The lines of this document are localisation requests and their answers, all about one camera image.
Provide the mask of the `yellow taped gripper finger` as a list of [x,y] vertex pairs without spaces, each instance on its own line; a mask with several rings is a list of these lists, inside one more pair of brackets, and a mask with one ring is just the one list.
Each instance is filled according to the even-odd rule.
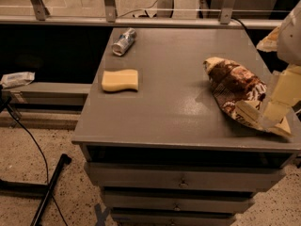
[[283,72],[273,72],[262,103],[262,127],[273,128],[301,100],[301,67],[290,64]]

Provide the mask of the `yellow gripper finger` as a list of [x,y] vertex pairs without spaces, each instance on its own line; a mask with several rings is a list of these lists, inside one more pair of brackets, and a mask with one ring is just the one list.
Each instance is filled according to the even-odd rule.
[[277,50],[279,29],[279,26],[273,29],[266,37],[258,42],[256,48],[266,53],[275,52]]

